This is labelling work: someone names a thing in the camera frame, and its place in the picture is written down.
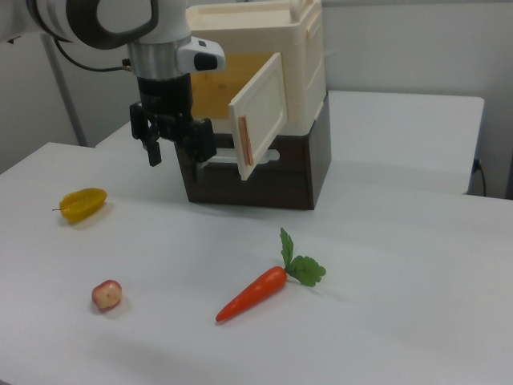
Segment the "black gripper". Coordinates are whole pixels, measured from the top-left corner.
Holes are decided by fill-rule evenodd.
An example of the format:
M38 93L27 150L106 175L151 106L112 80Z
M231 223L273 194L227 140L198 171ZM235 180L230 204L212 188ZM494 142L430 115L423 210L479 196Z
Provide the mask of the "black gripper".
M212 121L192 118L192 81L189 74L173 79L137 78L140 102L130 106L131 134L140 140L147 151L152 167L161 163L159 129L150 121L146 111L177 117L176 145L188 156L192 181L201 179L201 169L215 156L216 143Z

